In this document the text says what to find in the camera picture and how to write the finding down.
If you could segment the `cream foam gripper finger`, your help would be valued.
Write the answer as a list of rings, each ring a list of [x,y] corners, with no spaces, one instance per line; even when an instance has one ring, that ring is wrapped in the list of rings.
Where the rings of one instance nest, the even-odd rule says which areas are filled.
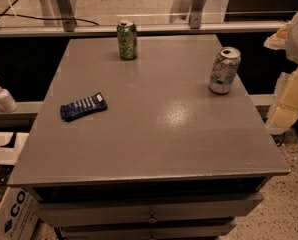
[[[287,22],[280,29],[278,29],[274,34],[268,37],[264,46],[272,50],[285,50],[287,47],[287,36],[290,28],[290,23]]]
[[[298,67],[291,74],[282,72],[277,80],[273,102],[265,123],[272,135],[288,131],[298,120]]]

